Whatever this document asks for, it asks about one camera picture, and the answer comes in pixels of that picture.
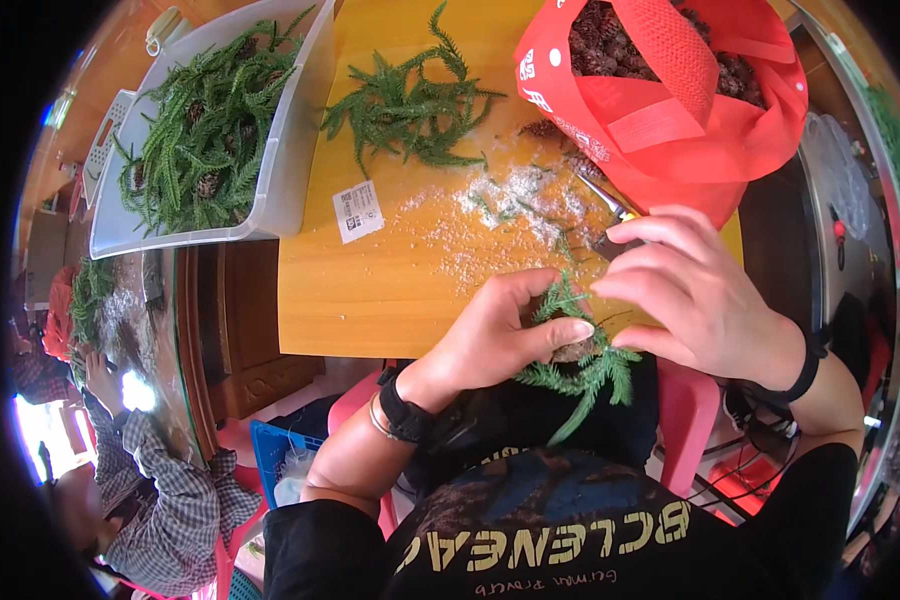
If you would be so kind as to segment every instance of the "fingernail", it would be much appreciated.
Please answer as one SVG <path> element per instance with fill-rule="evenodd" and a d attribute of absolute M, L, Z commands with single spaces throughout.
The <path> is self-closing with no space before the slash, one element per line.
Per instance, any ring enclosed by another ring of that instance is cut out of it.
<path fill-rule="evenodd" d="M 571 344 L 575 342 L 583 342 L 584 340 L 588 339 L 588 337 L 593 335 L 593 325 L 585 320 L 578 318 L 573 323 L 572 331 L 573 342 L 571 342 Z"/>

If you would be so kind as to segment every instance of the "red tote bag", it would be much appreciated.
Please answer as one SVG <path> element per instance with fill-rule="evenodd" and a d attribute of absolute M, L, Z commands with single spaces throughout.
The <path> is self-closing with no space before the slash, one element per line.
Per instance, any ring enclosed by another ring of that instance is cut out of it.
<path fill-rule="evenodd" d="M 807 114 L 804 67 L 766 0 L 687 0 L 710 46 L 669 0 L 615 0 L 633 45 L 660 82 L 574 77 L 570 26 L 587 0 L 547 0 L 513 55 L 518 93 L 573 138 L 633 206 L 701 210 L 720 228 L 747 182 L 797 151 Z M 710 48 L 744 57 L 767 108 L 716 93 Z"/>

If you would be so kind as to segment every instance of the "white plastic bin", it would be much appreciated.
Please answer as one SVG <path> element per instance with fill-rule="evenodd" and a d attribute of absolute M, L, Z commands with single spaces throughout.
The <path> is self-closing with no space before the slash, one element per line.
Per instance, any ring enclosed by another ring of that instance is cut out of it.
<path fill-rule="evenodd" d="M 119 178 L 125 162 L 110 150 L 102 176 L 102 190 L 90 232 L 90 257 L 104 258 L 151 248 L 192 246 L 237 240 L 291 237 L 300 232 L 307 197 L 310 166 L 317 146 L 324 107 L 335 73 L 333 0 L 264 0 L 229 12 L 190 32 L 164 49 L 146 72 L 138 101 L 130 109 L 118 133 L 120 144 L 139 152 L 150 124 L 141 114 L 156 115 L 156 102 L 139 94 L 167 78 L 175 63 L 186 65 L 210 45 L 233 42 L 262 19 L 276 19 L 282 27 L 312 5 L 316 7 L 297 26 L 306 34 L 296 58 L 297 68 L 287 79 L 266 139 L 263 164 L 257 179 L 253 207 L 245 221 L 232 227 L 200 229 L 144 238 L 140 217 L 124 210 Z"/>

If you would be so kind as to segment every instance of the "black wristband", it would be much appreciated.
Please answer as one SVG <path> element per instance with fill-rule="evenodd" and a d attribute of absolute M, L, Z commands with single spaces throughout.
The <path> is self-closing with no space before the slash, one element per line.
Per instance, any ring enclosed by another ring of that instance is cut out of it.
<path fill-rule="evenodd" d="M 436 414 L 400 397 L 396 392 L 396 377 L 380 388 L 380 408 L 389 421 L 389 432 L 401 442 L 419 444 L 437 422 Z"/>
<path fill-rule="evenodd" d="M 803 368 L 800 370 L 796 382 L 789 390 L 783 391 L 772 391 L 761 386 L 759 393 L 761 401 L 786 408 L 791 402 L 806 394 L 813 385 L 813 380 L 817 378 L 820 360 L 827 358 L 828 352 L 822 344 L 814 339 L 812 334 L 808 334 L 806 331 L 803 331 L 803 341 L 806 344 L 806 355 L 803 358 Z"/>

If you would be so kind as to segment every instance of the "plastic storage box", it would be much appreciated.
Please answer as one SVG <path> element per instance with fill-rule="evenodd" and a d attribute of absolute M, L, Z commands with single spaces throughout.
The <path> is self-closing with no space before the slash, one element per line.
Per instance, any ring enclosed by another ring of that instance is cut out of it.
<path fill-rule="evenodd" d="M 324 440 L 287 431 L 261 420 L 250 422 L 250 439 L 253 442 L 253 454 L 257 458 L 260 483 L 264 487 L 266 506 L 270 507 L 270 510 L 276 509 L 274 487 L 276 487 L 280 472 L 283 470 L 287 450 L 290 447 L 318 450 Z"/>
<path fill-rule="evenodd" d="M 145 228 L 137 228 L 140 217 L 124 210 L 121 203 L 118 181 L 125 163 L 116 149 L 111 149 L 90 232 L 91 258 L 151 248 L 290 237 L 300 231 L 310 165 L 335 73 L 333 0 L 264 0 L 191 31 L 168 46 L 150 66 L 137 92 L 139 100 L 126 114 L 118 133 L 124 148 L 129 149 L 131 144 L 134 149 L 143 146 L 150 133 L 150 124 L 142 114 L 155 115 L 157 110 L 156 102 L 141 98 L 140 93 L 163 83 L 168 69 L 175 63 L 186 65 L 195 54 L 204 52 L 211 45 L 223 46 L 232 42 L 262 19 L 276 19 L 286 27 L 312 5 L 316 7 L 295 30 L 305 34 L 303 46 L 296 58 L 296 71 L 287 79 L 273 116 L 257 179 L 256 197 L 246 220 L 232 227 L 144 238 Z"/>

